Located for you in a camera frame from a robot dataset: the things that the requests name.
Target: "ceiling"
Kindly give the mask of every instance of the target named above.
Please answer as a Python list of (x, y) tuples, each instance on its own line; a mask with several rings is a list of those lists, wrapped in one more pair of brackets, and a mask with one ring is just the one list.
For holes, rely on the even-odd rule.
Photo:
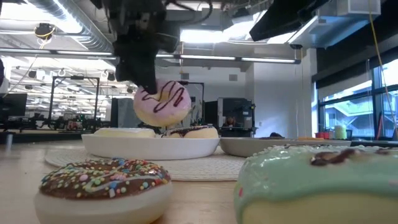
[[(97, 10), (97, 8), (90, 3), (89, 0), (73, 0), (66, 1), (73, 4), (75, 12), (81, 13), (81, 15), (87, 20), (84, 26), (88, 27), (90, 31), (98, 32), (99, 35), (104, 37), (103, 42), (110, 44), (114, 41), (113, 34), (109, 33), (108, 23), (104, 11)], [(182, 3), (198, 9), (197, 14), (202, 16), (208, 10), (206, 4), (199, 1), (181, 1)], [(258, 13), (265, 10), (269, 5), (270, 1), (215, 1), (214, 11), (212, 16), (202, 24), (193, 26), (183, 27), (183, 30), (212, 30), (221, 33), (224, 28), (224, 19), (221, 19), (223, 15), (232, 14), (237, 8), (245, 7), (249, 4), (249, 8), (252, 14)], [(175, 6), (168, 7), (168, 20), (175, 20), (184, 18), (187, 16), (188, 11), (180, 10)], [(79, 30), (74, 30), (72, 25), (69, 25), (65, 21), (58, 21), (50, 13), (43, 12), (43, 10), (31, 5), (31, 4), (9, 4), (4, 3), (2, 14), (0, 17), (0, 47), (7, 48), (23, 48), (23, 49), (39, 49), (42, 44), (42, 40), (36, 38), (33, 30), (40, 22), (48, 22), (56, 24), (58, 28), (51, 41), (44, 45), (44, 49), (54, 50), (76, 50), (76, 51), (87, 51), (88, 48), (82, 44), (82, 37), (76, 34), (70, 34), (71, 32), (77, 33)], [(192, 41), (192, 39), (181, 42), (177, 48), (177, 54), (189, 54), (189, 55), (216, 55), (216, 56), (235, 56), (235, 57), (274, 57), (274, 58), (294, 58), (296, 52), (292, 50), (288, 45), (284, 44), (267, 44), (266, 42), (253, 43), (250, 41), (248, 34), (250, 27), (241, 27), (244, 29), (244, 35), (235, 35), (235, 31), (231, 31), (232, 37), (227, 41), (216, 42), (216, 43), (198, 43)], [(100, 110), (103, 112), (107, 103), (106, 99), (108, 96), (129, 96), (133, 97), (133, 94), (127, 92), (128, 86), (136, 87), (130, 83), (117, 83), (108, 81), (106, 76), (108, 71), (114, 71), (114, 65), (104, 60), (82, 60), (73, 58), (35, 58), (13, 55), (13, 57), (2, 58), (11, 67), (11, 88), (12, 91), (23, 91), (29, 92), (29, 105), (35, 110), (48, 110), (49, 107), (49, 96), (51, 90), (52, 77), (58, 74), (65, 76), (69, 75), (80, 75), (88, 77), (100, 78), (101, 88), (99, 89), (99, 105)], [(32, 69), (38, 70), (39, 78), (26, 77), (20, 85), (15, 87), (21, 78), (27, 74), (27, 69), (34, 62)], [(249, 62), (234, 62), (234, 61), (217, 61), (217, 60), (162, 60), (157, 59), (156, 65), (159, 68), (164, 67), (229, 67), (229, 68), (240, 68), (241, 71), (245, 72), (250, 66)], [(79, 87), (73, 87), (71, 89), (69, 85), (78, 85)], [(56, 110), (73, 110), (75, 111), (76, 105), (80, 108), (86, 108), (87, 113), (90, 111), (89, 108), (93, 108), (96, 88), (94, 84), (89, 80), (69, 80), (68, 78), (60, 83), (55, 89), (55, 101), (57, 104)]]

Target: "placemat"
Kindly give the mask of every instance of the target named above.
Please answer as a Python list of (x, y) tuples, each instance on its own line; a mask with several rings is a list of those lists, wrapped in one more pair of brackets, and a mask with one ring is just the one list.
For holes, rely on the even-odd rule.
[[(87, 159), (100, 159), (85, 149), (55, 149), (45, 155), (45, 160), (53, 166), (65, 166), (71, 162), (84, 162)], [(212, 156), (198, 159), (173, 161), (151, 161), (165, 167), (172, 180), (180, 181), (227, 181), (237, 180), (245, 158), (229, 156), (220, 148)]]

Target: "white wall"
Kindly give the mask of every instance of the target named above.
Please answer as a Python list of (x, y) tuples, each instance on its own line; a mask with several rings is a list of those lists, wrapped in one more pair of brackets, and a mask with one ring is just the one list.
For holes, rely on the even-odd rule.
[[(205, 101), (215, 101), (219, 97), (245, 97), (245, 76), (239, 68), (201, 68), (183, 67), (182, 71), (190, 74), (189, 82), (203, 82), (205, 84)], [(181, 68), (157, 68), (156, 77), (166, 80), (180, 80)], [(229, 74), (237, 74), (238, 81), (231, 82)], [(201, 86), (187, 87), (190, 94), (201, 98)]]
[(272, 132), (287, 138), (312, 136), (311, 76), (316, 66), (316, 50), (309, 50), (300, 65), (254, 64), (254, 84), (246, 80), (246, 97), (254, 95), (256, 137)]

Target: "wooden table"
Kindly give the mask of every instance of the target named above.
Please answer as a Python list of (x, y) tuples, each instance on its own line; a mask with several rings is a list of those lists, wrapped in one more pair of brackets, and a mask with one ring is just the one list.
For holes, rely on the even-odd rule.
[[(39, 224), (33, 196), (41, 178), (55, 167), (44, 161), (49, 149), (74, 149), (81, 141), (0, 146), (0, 217), (2, 224)], [(235, 182), (173, 182), (169, 209), (155, 224), (235, 224)]]

